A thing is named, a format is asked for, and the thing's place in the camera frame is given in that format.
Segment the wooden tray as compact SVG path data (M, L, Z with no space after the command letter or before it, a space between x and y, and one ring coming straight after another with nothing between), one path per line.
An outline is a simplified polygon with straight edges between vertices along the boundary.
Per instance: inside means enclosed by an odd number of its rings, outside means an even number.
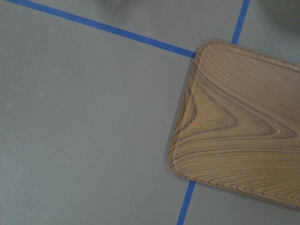
M299 208L299 65L228 42L203 45L168 163L181 178Z

